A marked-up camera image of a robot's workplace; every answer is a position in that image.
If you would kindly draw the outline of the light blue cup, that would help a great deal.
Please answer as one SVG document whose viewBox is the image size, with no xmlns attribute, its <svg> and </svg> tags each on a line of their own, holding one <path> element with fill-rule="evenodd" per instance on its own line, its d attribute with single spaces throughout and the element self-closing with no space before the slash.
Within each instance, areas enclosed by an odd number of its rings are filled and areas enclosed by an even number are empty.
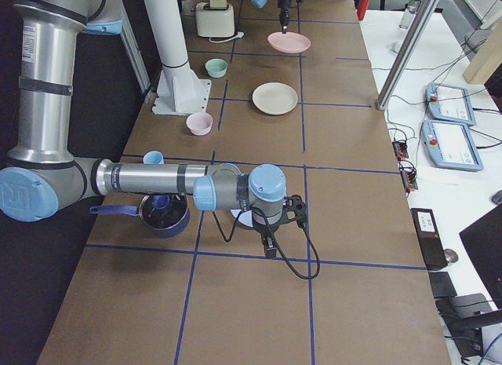
<svg viewBox="0 0 502 365">
<path fill-rule="evenodd" d="M 149 151 L 143 156 L 143 164 L 162 165 L 163 163 L 164 157 L 160 151 Z"/>
</svg>

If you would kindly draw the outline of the pink bowl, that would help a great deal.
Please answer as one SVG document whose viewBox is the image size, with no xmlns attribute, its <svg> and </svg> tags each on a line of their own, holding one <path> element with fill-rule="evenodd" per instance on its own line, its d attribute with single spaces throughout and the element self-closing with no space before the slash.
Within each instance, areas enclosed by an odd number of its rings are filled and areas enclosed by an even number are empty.
<svg viewBox="0 0 502 365">
<path fill-rule="evenodd" d="M 213 117 L 206 112 L 197 112 L 187 117 L 186 125 L 193 135 L 204 136 L 213 127 Z"/>
</svg>

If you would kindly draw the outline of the near teach pendant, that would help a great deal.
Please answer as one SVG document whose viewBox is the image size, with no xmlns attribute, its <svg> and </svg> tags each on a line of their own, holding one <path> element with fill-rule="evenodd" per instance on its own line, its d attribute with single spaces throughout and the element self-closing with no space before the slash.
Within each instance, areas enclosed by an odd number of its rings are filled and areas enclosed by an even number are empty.
<svg viewBox="0 0 502 365">
<path fill-rule="evenodd" d="M 468 172 L 484 169 L 466 124 L 425 120 L 421 126 L 421 136 L 429 159 L 436 167 Z"/>
</svg>

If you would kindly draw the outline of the orange black connector board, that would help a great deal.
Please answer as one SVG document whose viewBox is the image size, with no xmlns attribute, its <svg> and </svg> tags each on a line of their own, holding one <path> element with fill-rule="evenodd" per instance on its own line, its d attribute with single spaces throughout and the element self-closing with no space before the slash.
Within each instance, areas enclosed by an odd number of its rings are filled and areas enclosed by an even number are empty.
<svg viewBox="0 0 502 365">
<path fill-rule="evenodd" d="M 392 147 L 394 149 L 396 159 L 403 160 L 409 158 L 407 141 L 394 140 L 392 141 Z"/>
</svg>

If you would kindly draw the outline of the pink plate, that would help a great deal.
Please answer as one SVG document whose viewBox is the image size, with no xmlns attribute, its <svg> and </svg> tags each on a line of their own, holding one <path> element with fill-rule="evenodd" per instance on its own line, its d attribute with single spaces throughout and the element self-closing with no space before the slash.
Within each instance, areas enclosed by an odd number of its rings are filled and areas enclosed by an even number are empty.
<svg viewBox="0 0 502 365">
<path fill-rule="evenodd" d="M 311 41 L 304 35 L 295 32 L 274 32 L 268 35 L 270 46 L 282 53 L 302 53 L 310 48 Z"/>
</svg>

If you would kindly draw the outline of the white pedestal column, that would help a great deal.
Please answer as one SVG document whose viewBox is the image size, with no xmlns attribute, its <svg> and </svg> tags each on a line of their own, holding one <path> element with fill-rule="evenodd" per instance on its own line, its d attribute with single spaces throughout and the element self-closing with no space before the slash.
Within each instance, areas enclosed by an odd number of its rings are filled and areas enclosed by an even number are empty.
<svg viewBox="0 0 502 365">
<path fill-rule="evenodd" d="M 191 115 L 206 110 L 211 81 L 191 69 L 177 0 L 144 0 L 162 64 L 156 115 Z"/>
</svg>

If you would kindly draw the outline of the beige plate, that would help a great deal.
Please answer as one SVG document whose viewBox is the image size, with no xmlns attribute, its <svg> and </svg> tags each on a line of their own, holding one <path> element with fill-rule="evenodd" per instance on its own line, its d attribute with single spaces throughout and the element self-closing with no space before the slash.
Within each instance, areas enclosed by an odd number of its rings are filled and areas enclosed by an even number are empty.
<svg viewBox="0 0 502 365">
<path fill-rule="evenodd" d="M 252 101 L 265 114 L 284 115 L 297 106 L 298 96 L 291 86 L 267 82 L 255 88 Z"/>
</svg>

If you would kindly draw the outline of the dark blue saucepan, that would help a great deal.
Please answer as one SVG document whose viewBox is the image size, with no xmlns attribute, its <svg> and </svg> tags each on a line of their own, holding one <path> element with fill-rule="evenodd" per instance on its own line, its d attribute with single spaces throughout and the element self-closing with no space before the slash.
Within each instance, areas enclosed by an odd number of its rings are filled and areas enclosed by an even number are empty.
<svg viewBox="0 0 502 365">
<path fill-rule="evenodd" d="M 91 206 L 91 214 L 138 217 L 150 232 L 161 238 L 172 238 L 185 230 L 191 212 L 185 195 L 146 195 L 137 206 Z"/>
</svg>

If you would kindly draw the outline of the black box with label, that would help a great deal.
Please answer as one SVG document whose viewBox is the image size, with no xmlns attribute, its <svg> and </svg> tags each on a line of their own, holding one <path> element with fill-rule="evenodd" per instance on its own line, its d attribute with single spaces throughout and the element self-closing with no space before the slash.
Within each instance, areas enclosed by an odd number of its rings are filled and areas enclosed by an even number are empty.
<svg viewBox="0 0 502 365">
<path fill-rule="evenodd" d="M 411 208 L 410 212 L 427 269 L 439 271 L 445 268 L 447 266 L 446 256 L 433 211 L 424 208 Z"/>
</svg>

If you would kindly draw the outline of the light blue plate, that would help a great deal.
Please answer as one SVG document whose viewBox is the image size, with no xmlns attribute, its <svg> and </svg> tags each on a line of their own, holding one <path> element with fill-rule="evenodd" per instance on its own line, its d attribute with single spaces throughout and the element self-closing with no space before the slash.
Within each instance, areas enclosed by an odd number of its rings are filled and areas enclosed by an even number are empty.
<svg viewBox="0 0 502 365">
<path fill-rule="evenodd" d="M 238 218 L 238 222 L 246 227 L 251 228 L 253 226 L 252 212 L 250 210 L 242 212 L 241 210 L 231 210 L 231 214 L 234 218 Z"/>
</svg>

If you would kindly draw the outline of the green bowl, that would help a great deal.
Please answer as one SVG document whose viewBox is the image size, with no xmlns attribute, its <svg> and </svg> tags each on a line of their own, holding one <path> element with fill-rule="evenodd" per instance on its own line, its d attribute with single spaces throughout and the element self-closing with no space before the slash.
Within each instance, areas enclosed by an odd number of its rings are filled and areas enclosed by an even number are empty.
<svg viewBox="0 0 502 365">
<path fill-rule="evenodd" d="M 227 73 L 227 61 L 220 58 L 213 58 L 205 63 L 205 69 L 209 77 L 222 78 Z"/>
</svg>

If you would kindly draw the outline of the aluminium frame post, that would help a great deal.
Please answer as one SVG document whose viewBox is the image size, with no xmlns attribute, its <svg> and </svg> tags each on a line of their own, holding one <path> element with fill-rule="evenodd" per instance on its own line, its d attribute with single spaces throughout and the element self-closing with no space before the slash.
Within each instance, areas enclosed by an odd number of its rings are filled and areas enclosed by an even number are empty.
<svg viewBox="0 0 502 365">
<path fill-rule="evenodd" d="M 376 108 L 383 111 L 390 100 L 398 81 L 404 72 L 410 57 L 423 34 L 431 15 L 434 13 L 435 8 L 440 0 L 421 0 L 420 7 L 417 10 L 415 18 L 409 26 L 401 47 L 395 58 L 389 74 L 385 80 L 383 88 L 376 100 Z"/>
</svg>

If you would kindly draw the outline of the far teach pendant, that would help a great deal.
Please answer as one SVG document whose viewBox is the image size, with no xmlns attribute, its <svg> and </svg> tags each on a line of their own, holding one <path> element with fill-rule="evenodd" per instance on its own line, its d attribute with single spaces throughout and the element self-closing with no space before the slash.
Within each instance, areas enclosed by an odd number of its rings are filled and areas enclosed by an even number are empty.
<svg viewBox="0 0 502 365">
<path fill-rule="evenodd" d="M 425 90 L 427 113 L 431 118 L 459 122 L 468 126 L 476 124 L 474 109 L 466 88 L 430 82 Z"/>
</svg>

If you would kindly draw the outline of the wooden board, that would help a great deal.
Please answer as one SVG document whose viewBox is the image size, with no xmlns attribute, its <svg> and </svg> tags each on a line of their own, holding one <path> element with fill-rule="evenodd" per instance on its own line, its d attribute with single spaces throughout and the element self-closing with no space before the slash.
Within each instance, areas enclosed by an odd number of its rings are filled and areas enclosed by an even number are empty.
<svg viewBox="0 0 502 365">
<path fill-rule="evenodd" d="M 481 28 L 467 33 L 464 42 L 475 55 L 463 73 L 466 82 L 486 83 L 501 65 L 501 12 L 490 17 Z"/>
</svg>

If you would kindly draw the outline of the teach pendant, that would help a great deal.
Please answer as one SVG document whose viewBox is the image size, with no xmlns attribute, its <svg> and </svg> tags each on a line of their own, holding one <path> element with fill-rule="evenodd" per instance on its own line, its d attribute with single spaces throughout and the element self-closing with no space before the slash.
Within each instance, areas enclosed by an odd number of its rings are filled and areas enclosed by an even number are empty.
<svg viewBox="0 0 502 365">
<path fill-rule="evenodd" d="M 431 118 L 459 122 L 468 126 L 476 124 L 474 109 L 466 88 L 430 82 L 425 90 L 427 113 Z"/>
<path fill-rule="evenodd" d="M 466 124 L 425 120 L 421 126 L 421 136 L 429 159 L 436 167 L 468 172 L 484 169 Z"/>
</svg>

